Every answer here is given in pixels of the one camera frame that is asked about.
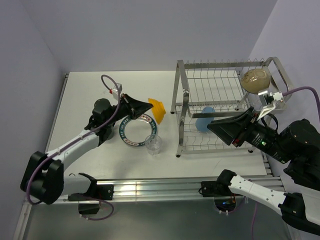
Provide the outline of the stainless steel dish rack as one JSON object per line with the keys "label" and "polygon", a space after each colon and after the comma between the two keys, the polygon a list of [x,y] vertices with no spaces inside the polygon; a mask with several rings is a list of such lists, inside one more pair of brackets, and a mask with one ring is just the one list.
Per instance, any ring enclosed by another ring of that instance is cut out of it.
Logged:
{"label": "stainless steel dish rack", "polygon": [[200,132],[196,121],[233,117],[250,107],[260,110],[262,103],[259,96],[241,86],[242,77],[250,70],[266,71],[270,76],[270,92],[279,91],[277,80],[283,81],[285,91],[294,88],[282,63],[275,56],[261,60],[177,61],[170,109],[170,113],[177,118],[176,157],[234,149],[212,132]]}

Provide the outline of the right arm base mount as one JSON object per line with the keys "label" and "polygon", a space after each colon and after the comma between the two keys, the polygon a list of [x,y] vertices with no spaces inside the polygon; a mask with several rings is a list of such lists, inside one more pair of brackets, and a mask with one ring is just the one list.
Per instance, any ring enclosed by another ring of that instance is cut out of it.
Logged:
{"label": "right arm base mount", "polygon": [[212,181],[202,181],[200,183],[201,187],[198,193],[204,198],[208,197],[234,197],[240,196],[239,194],[232,193],[227,186],[217,183],[215,180]]}

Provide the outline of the aluminium mounting rail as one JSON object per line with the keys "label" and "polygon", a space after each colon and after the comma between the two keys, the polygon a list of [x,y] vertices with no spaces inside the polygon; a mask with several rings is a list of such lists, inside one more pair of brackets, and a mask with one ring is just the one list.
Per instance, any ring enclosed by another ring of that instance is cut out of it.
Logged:
{"label": "aluminium mounting rail", "polygon": [[[98,179],[97,185],[114,185],[113,198],[111,202],[157,202],[157,201],[179,201],[179,200],[200,200],[202,195],[198,190],[202,181],[216,181],[218,177],[188,177],[188,178],[159,178],[159,179]],[[247,180],[272,189],[284,192],[285,188],[280,177],[249,176]],[[68,196],[79,194],[78,192],[88,188],[85,182],[75,181],[75,176],[66,177],[64,188],[60,195],[50,201],[60,204],[73,202]]]}

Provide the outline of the blue plastic cup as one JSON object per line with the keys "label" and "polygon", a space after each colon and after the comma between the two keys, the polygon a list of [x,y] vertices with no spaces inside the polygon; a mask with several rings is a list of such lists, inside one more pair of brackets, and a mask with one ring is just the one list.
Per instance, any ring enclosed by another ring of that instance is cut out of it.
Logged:
{"label": "blue plastic cup", "polygon": [[[215,112],[215,109],[210,106],[204,107],[203,110],[201,111],[202,114],[214,113],[214,112]],[[210,124],[211,121],[213,120],[214,120],[214,117],[197,118],[195,121],[195,127],[199,132],[206,133],[209,131],[209,129],[207,128],[208,124]]]}

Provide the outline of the orange plastic bowl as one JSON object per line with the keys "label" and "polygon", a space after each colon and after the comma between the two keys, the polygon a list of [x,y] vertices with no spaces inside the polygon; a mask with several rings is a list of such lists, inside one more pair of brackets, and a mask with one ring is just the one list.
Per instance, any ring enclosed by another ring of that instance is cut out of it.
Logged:
{"label": "orange plastic bowl", "polygon": [[160,125],[166,114],[165,106],[161,101],[155,100],[153,98],[148,98],[148,102],[153,105],[151,108],[154,119],[158,125]]}

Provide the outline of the white plate green rim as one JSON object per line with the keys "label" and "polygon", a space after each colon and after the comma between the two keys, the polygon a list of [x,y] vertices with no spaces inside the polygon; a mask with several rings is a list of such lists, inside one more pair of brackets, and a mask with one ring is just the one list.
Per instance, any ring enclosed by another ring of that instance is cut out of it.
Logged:
{"label": "white plate green rim", "polygon": [[157,134],[158,126],[147,114],[142,114],[137,119],[127,116],[119,124],[118,132],[125,144],[131,147],[143,147],[147,136]]}

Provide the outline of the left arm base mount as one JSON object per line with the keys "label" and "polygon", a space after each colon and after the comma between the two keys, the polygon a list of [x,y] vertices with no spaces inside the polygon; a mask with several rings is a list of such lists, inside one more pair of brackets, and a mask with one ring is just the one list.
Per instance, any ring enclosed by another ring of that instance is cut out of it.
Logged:
{"label": "left arm base mount", "polygon": [[114,185],[113,184],[103,184],[97,185],[96,190],[90,195],[83,195],[80,193],[74,193],[68,196],[69,201],[89,201],[93,199],[110,201],[113,199]]}

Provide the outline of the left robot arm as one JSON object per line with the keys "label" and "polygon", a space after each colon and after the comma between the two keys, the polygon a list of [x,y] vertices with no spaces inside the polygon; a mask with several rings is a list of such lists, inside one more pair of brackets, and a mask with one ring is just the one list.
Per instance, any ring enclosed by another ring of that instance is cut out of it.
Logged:
{"label": "left robot arm", "polygon": [[78,173],[66,177],[65,170],[84,154],[106,142],[115,123],[128,117],[136,120],[153,108],[153,104],[136,100],[126,93],[118,97],[118,104],[111,105],[106,98],[94,103],[88,124],[80,134],[64,145],[48,152],[34,152],[28,161],[20,183],[27,198],[34,197],[39,203],[53,204],[60,196],[80,194],[91,200],[98,193],[97,180]]}

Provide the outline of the clear glass cup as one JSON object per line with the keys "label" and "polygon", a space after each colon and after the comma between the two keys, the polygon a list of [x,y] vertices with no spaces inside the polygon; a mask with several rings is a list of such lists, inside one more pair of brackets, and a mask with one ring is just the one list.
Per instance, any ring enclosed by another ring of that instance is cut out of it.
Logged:
{"label": "clear glass cup", "polygon": [[160,136],[158,136],[157,134],[151,134],[146,137],[144,145],[147,149],[147,152],[150,155],[154,156],[158,155],[161,152],[163,142]]}

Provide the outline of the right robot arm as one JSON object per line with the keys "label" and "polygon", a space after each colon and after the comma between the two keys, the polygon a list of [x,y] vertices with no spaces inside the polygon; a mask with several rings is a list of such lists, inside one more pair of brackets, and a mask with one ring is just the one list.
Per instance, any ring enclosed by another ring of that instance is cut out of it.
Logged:
{"label": "right robot arm", "polygon": [[275,211],[297,230],[320,234],[320,134],[309,120],[295,120],[278,132],[250,107],[240,115],[211,121],[207,129],[227,145],[249,143],[283,164],[279,176],[291,180],[297,191],[274,190],[224,169],[216,180],[201,183],[203,197],[241,195]]}

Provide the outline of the dark green mug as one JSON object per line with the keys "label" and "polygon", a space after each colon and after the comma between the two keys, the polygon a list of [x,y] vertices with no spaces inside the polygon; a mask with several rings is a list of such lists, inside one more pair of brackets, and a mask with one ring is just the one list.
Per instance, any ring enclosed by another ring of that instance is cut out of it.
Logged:
{"label": "dark green mug", "polygon": [[104,142],[113,137],[113,125],[104,126],[99,130],[99,140]]}

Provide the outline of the beige floral ceramic bowl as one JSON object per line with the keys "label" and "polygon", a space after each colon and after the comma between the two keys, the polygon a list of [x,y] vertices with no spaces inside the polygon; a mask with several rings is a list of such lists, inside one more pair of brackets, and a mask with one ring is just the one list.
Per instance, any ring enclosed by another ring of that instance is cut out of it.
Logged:
{"label": "beige floral ceramic bowl", "polygon": [[262,68],[247,71],[240,80],[241,87],[251,94],[257,95],[260,91],[268,89],[271,76]]}

